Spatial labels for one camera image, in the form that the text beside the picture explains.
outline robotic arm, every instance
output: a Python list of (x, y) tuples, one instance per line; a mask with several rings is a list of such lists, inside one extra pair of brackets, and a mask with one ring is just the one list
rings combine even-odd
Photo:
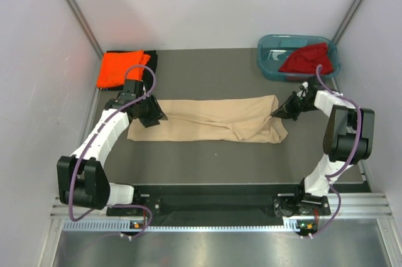
[(374, 133), (374, 111), (360, 109), (362, 122), (356, 152), (350, 164), (344, 167), (355, 146), (357, 132), (350, 131), (357, 131), (358, 123), (354, 105), (342, 98), (342, 94), (323, 90), (314, 76), (304, 82), (299, 92), (293, 92), (286, 102), (272, 113), (274, 117), (296, 121), (301, 112), (321, 110), (329, 117), (323, 139), (322, 159), (314, 171), (301, 181), (294, 197), (275, 200), (277, 213), (280, 207), (292, 215), (311, 214), (313, 209), (320, 210), (322, 215), (329, 215), (326, 195), (330, 185), (352, 165), (361, 159), (369, 158)]
[[(73, 205), (103, 209), (105, 206), (133, 202), (134, 187), (109, 183), (103, 166), (114, 143), (133, 119), (139, 119), (146, 128), (167, 119), (153, 95), (129, 104), (140, 97), (144, 97), (144, 82), (126, 79), (123, 91), (117, 99), (111, 99), (106, 104), (99, 122), (85, 142), (71, 156), (59, 159), (57, 177), (61, 203), (68, 204), (72, 181), (75, 182)], [(75, 176), (77, 157), (82, 161), (78, 176)]]

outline gray tabletop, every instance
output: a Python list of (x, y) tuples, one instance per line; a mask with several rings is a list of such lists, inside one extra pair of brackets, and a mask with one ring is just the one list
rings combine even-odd
[[(298, 83), (272, 82), (256, 65), (256, 50), (159, 51), (155, 96), (158, 99), (240, 99), (274, 94), (280, 103)], [(95, 114), (117, 92), (101, 91)], [(320, 111), (297, 122), (283, 121), (288, 136), (281, 144), (230, 141), (135, 142), (123, 132), (106, 160), (110, 182), (130, 184), (299, 183), (323, 155), (327, 125)], [(341, 183), (360, 183), (357, 166)]]

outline gray floor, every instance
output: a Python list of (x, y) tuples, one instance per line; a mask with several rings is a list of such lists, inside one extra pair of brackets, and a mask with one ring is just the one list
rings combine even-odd
[[(98, 240), (102, 235), (63, 232), (53, 267), (391, 266), (375, 220), (338, 220), (313, 240), (292, 232), (150, 232), (132, 242), (118, 236)], [(65, 255), (77, 258), (67, 261)]]
[[(255, 49), (159, 51), (158, 99), (237, 99), (274, 94), (280, 102), (299, 83), (272, 82), (256, 65)], [(95, 120), (117, 92), (100, 92)], [(131, 184), (299, 183), (322, 152), (327, 118), (320, 111), (284, 121), (289, 134), (281, 144), (229, 141), (134, 142), (122, 133), (105, 170), (110, 182)], [(343, 183), (362, 182), (358, 167)]]

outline plastic tub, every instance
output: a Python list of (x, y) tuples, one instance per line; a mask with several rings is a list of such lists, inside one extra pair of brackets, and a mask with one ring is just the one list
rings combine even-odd
[(337, 47), (330, 40), (319, 36), (268, 35), (263, 37), (258, 42), (258, 67), (268, 80), (303, 82), (312, 74), (289, 74), (278, 70), (295, 50), (317, 43), (328, 44), (327, 55), (334, 68), (333, 72), (322, 77), (324, 79), (336, 77), (340, 71)]

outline white panel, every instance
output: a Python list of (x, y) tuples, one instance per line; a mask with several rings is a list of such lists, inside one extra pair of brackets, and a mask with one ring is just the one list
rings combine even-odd
[(0, 0), (1, 266), (33, 266), (99, 61), (64, 0)]
[(339, 52), (342, 92), (376, 112), (367, 161), (377, 190), (386, 192), (402, 231), (402, 0), (365, 0)]
[(331, 38), (352, 0), (77, 0), (103, 50), (250, 48), (270, 33)]

